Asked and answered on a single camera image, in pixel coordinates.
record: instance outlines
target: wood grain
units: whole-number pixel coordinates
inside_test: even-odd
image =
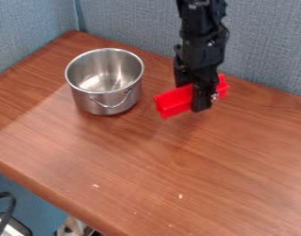
[[[113,117],[75,107],[63,77],[103,47],[146,63],[143,98]],[[110,236],[301,235],[301,98],[229,82],[210,111],[162,120],[171,60],[68,32],[0,76],[0,172]]]

